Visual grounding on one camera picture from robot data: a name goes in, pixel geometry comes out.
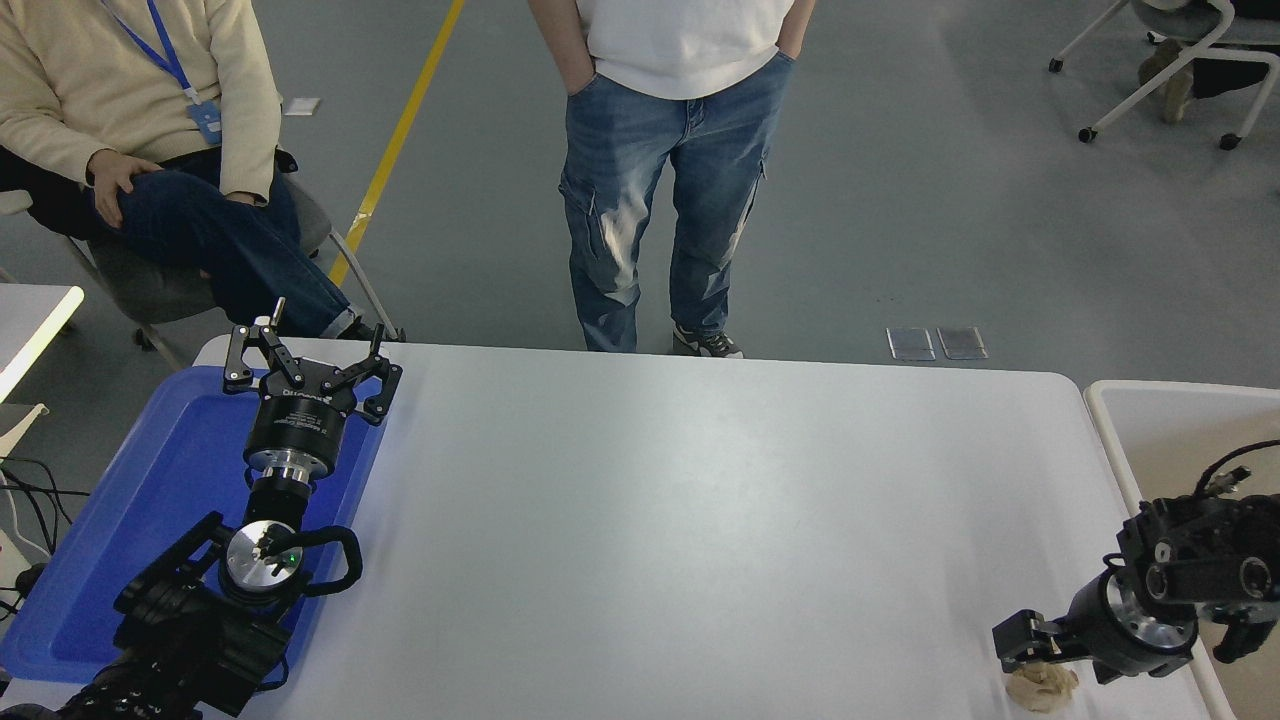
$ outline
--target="blue tray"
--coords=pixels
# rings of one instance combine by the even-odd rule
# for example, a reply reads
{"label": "blue tray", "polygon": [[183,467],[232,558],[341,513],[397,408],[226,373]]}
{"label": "blue tray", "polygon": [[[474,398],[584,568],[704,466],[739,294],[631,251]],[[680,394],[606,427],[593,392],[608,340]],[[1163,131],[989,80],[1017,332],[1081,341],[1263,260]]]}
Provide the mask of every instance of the blue tray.
{"label": "blue tray", "polygon": [[[378,383],[366,387],[362,395]],[[124,616],[111,603],[129,580],[210,511],[230,527],[243,516],[242,454],[257,406],[256,393],[223,395],[214,366],[189,368],[156,389],[0,643],[6,670],[87,683],[120,655],[111,637]],[[349,527],[381,436],[358,418],[347,423],[337,469],[317,482],[303,529]],[[303,566],[315,582],[328,580],[340,557],[332,546],[308,553]],[[206,584],[220,592],[215,574]],[[292,667],[301,665],[320,602],[300,605],[283,623],[293,630]]]}

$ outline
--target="office chair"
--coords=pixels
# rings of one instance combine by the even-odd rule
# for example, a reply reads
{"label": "office chair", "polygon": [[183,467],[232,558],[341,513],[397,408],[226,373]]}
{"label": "office chair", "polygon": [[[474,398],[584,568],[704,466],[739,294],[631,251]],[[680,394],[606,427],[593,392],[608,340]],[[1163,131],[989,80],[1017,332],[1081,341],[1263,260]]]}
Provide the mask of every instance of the office chair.
{"label": "office chair", "polygon": [[1181,53],[1167,68],[1147,81],[1129,97],[1116,105],[1098,122],[1080,129],[1080,142],[1093,142],[1098,133],[1107,128],[1120,115],[1129,111],[1143,97],[1158,90],[1165,81],[1197,58],[1215,60],[1238,60],[1245,63],[1265,63],[1267,76],[1258,87],[1258,94],[1244,118],[1239,132],[1226,133],[1219,141],[1222,150],[1234,150],[1242,140],[1249,136],[1257,122],[1262,105],[1271,95],[1276,83],[1280,58],[1263,50],[1240,50],[1220,47],[1219,45],[1276,46],[1280,45],[1280,22],[1254,18],[1235,18],[1235,8],[1229,0],[1206,0],[1211,8],[1189,4],[1188,0],[1116,0],[1098,19],[1084,28],[1075,40],[1068,44],[1050,60],[1051,73],[1061,72],[1066,56],[1088,36],[1114,18],[1125,5],[1133,5],[1134,14],[1153,32],[1176,40],[1183,45]]}
{"label": "office chair", "polygon": [[[6,190],[0,192],[0,215],[17,215],[31,208],[31,195],[24,190]],[[0,282],[17,283],[18,281],[0,268]]]}
{"label": "office chair", "polygon": [[[282,169],[285,172],[297,169],[292,158],[287,154],[282,154]],[[314,256],[325,240],[332,241],[347,259],[356,282],[369,299],[370,306],[387,327],[388,340],[403,340],[402,331],[392,323],[364,268],[347,247],[342,234],[333,229],[333,224],[320,205],[293,179],[292,174],[285,174],[284,182],[297,206],[303,252]],[[14,196],[10,202],[15,210],[0,214],[32,210],[28,193],[15,192],[26,196],[26,200]],[[0,197],[6,195],[10,193],[0,193]],[[159,351],[174,370],[183,369],[186,364],[178,360],[155,325],[198,315],[216,306],[209,282],[200,275],[200,270],[196,268],[169,268],[151,263],[131,251],[123,242],[106,237],[101,231],[88,229],[83,223],[77,224],[76,218],[51,218],[46,213],[36,219],[63,237],[72,256],[84,272],[111,296],[116,307],[125,316],[138,324],[138,329],[133,333],[133,341],[143,350]]]}

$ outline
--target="jeans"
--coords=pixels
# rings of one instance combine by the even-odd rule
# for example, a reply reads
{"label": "jeans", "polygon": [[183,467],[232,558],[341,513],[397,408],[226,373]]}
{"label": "jeans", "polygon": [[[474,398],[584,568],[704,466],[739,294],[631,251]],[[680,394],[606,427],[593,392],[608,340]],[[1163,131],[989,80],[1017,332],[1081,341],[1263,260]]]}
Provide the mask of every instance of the jeans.
{"label": "jeans", "polygon": [[778,53],[737,85],[662,100],[596,76],[568,99],[561,177],[570,281],[588,350],[635,352],[636,264],[663,165],[676,172],[671,318],[713,334],[728,318],[730,263],[764,174],[795,60]]}
{"label": "jeans", "polygon": [[[351,324],[346,296],[298,246],[297,209],[279,172],[271,201],[256,208],[218,190],[218,149],[161,165],[161,172],[134,176],[132,193],[116,195],[124,227],[111,234],[129,250],[160,265],[207,273],[214,301],[233,323],[270,315],[284,297],[282,334],[333,337]],[[84,191],[91,206],[92,192]]]}

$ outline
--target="lanyard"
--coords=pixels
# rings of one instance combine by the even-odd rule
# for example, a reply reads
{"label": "lanyard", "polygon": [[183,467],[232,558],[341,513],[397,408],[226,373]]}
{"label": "lanyard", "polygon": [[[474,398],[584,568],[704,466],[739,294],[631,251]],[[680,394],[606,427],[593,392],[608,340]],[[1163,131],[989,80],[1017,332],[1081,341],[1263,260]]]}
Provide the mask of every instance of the lanyard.
{"label": "lanyard", "polygon": [[151,61],[159,65],[161,70],[173,76],[174,79],[178,81],[178,85],[182,86],[182,91],[187,95],[187,97],[191,97],[192,102],[200,105],[200,95],[196,92],[196,88],[191,87],[191,82],[187,79],[187,73],[182,70],[182,63],[178,61],[178,53],[173,49],[173,41],[169,40],[169,31],[164,28],[164,20],[160,19],[160,10],[156,9],[155,0],[147,0],[147,8],[151,9],[151,20],[156,26],[156,33],[160,35],[160,44],[164,46],[168,59],[161,58],[160,54],[147,45],[145,40],[138,37],[138,33],[133,32],[133,28],[124,24],[124,19],[122,19],[115,12],[115,8],[113,8],[106,0],[101,1],[102,6],[106,8],[106,12],[111,13],[115,22],[124,28],[124,32],[129,33],[129,37],[133,38],[133,42],[137,44],[143,53],[146,53],[147,58],[151,58]]}

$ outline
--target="white desk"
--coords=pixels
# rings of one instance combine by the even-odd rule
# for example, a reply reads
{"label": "white desk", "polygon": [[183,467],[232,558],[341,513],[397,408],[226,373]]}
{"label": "white desk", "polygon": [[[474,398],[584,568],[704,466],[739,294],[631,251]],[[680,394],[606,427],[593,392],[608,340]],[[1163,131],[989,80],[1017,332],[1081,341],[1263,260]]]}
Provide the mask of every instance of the white desk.
{"label": "white desk", "polygon": [[[1064,612],[1125,518],[1059,375],[388,355],[404,380],[353,521],[365,577],[243,717],[1029,717],[991,626]],[[1078,671],[1060,717],[1207,717],[1190,673]]]}
{"label": "white desk", "polygon": [[0,283],[0,402],[83,300],[74,286]]}

